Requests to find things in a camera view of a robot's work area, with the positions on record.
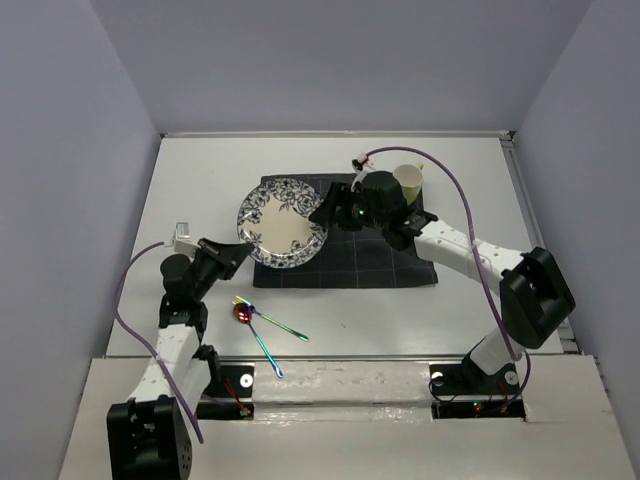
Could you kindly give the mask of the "dark checked cloth napkin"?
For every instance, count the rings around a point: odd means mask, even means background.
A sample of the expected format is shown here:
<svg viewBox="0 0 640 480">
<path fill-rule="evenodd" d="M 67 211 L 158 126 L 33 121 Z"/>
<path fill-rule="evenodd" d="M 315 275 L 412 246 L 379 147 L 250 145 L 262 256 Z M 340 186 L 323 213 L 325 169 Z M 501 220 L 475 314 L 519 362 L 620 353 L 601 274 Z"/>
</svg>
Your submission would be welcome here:
<svg viewBox="0 0 640 480">
<path fill-rule="evenodd" d="M 274 269 L 256 263 L 253 286 L 260 289 L 395 289 L 434 286 L 435 266 L 391 248 L 381 233 L 332 227 L 322 250 L 307 263 Z"/>
</svg>

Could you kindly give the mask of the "blue floral plate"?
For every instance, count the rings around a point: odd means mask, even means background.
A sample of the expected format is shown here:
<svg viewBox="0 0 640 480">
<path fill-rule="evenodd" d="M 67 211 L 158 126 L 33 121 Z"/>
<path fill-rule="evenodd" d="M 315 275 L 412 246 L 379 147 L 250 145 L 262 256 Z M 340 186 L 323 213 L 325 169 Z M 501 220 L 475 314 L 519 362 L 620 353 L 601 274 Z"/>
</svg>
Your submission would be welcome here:
<svg viewBox="0 0 640 480">
<path fill-rule="evenodd" d="M 267 179 L 242 201 L 239 240 L 254 246 L 251 257 L 274 269 L 299 267 L 320 252 L 328 230 L 309 220 L 322 203 L 317 191 L 294 178 Z"/>
</svg>

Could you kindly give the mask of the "pale yellow paper cup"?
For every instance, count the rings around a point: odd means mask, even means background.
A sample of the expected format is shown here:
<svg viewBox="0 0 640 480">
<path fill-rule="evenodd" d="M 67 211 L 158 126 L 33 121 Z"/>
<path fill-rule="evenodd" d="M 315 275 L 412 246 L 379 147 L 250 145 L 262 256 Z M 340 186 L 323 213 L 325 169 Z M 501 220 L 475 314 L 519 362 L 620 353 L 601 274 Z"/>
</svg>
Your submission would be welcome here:
<svg viewBox="0 0 640 480">
<path fill-rule="evenodd" d="M 424 182 L 423 168 L 423 163 L 403 164 L 397 166 L 392 172 L 408 205 L 413 204 L 421 192 Z"/>
</svg>

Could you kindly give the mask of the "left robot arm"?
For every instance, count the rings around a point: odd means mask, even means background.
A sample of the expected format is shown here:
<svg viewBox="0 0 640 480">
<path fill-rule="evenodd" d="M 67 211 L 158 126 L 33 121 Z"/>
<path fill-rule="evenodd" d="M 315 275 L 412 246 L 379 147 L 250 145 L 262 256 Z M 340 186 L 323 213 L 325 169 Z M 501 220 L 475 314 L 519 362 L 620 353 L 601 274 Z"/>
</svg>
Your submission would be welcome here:
<svg viewBox="0 0 640 480">
<path fill-rule="evenodd" d="M 218 280 L 231 279 L 253 247 L 206 238 L 175 240 L 160 265 L 164 294 L 158 335 L 150 343 L 121 316 L 115 319 L 150 354 L 126 401 L 110 406 L 107 437 L 115 479 L 187 479 L 194 440 L 202 440 L 196 409 L 202 395 L 223 379 L 215 348 L 203 342 L 208 309 L 205 295 Z"/>
</svg>

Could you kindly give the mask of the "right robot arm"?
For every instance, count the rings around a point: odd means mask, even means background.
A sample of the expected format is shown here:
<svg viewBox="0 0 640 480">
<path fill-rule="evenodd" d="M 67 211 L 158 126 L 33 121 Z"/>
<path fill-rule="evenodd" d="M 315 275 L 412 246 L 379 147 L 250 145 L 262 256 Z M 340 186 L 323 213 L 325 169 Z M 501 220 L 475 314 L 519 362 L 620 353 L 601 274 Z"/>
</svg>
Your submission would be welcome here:
<svg viewBox="0 0 640 480">
<path fill-rule="evenodd" d="M 491 386 L 513 359 L 539 349 L 576 307 L 548 250 L 519 252 L 474 239 L 407 203 L 400 184 L 386 171 L 352 185 L 332 183 L 309 219 L 323 228 L 377 230 L 392 248 L 475 280 L 490 300 L 500 301 L 498 327 L 470 350 L 449 378 L 473 393 Z"/>
</svg>

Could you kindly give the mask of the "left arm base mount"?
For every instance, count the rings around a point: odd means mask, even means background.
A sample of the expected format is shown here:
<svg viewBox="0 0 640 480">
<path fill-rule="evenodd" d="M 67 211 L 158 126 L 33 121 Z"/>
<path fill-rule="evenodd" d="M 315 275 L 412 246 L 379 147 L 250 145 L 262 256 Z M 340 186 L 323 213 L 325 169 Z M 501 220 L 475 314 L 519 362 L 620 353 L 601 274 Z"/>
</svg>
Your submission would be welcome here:
<svg viewBox="0 0 640 480">
<path fill-rule="evenodd" d="M 199 420 L 244 421 L 254 418 L 253 363 L 223 363 L 221 377 L 204 391 L 196 409 Z"/>
</svg>

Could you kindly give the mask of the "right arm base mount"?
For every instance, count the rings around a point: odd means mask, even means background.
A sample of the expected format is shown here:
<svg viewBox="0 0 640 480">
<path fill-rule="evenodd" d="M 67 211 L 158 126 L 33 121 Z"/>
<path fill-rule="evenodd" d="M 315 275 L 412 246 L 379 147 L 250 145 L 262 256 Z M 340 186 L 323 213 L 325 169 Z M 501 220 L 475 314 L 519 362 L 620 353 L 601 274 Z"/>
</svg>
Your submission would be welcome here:
<svg viewBox="0 0 640 480">
<path fill-rule="evenodd" d="M 463 375 L 462 363 L 430 364 L 429 371 L 428 388 L 435 402 L 431 409 L 436 420 L 525 418 L 523 401 L 514 399 L 520 389 L 514 364 L 507 364 L 492 376 L 480 370 L 474 380 Z"/>
</svg>

